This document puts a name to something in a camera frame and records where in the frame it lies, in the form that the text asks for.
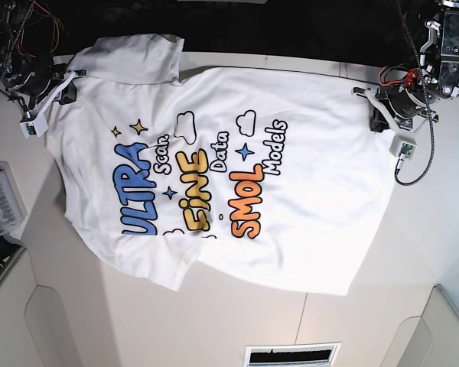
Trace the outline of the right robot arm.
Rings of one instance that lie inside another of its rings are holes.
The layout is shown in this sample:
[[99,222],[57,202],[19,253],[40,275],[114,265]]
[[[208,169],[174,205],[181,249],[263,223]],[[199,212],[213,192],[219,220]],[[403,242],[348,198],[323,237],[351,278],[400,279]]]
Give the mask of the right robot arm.
[[[51,45],[30,51],[24,45],[26,30],[42,20],[52,21]],[[65,63],[55,63],[54,52],[64,32],[61,20],[39,1],[0,1],[0,93],[13,102],[24,122],[37,117],[47,101],[68,105],[77,100],[73,81],[86,75]]]

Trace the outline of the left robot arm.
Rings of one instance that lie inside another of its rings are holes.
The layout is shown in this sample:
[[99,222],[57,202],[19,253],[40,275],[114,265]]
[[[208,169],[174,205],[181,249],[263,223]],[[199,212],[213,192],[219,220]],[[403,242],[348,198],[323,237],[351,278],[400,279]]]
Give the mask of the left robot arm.
[[406,29],[402,15],[402,32],[413,50],[414,60],[385,66],[378,72],[376,91],[356,87],[353,93],[377,102],[369,121],[373,132],[391,129],[387,118],[406,132],[413,131],[417,116],[438,121],[431,106],[439,99],[459,96],[459,1],[439,1],[439,12],[424,21],[425,42],[417,47]]

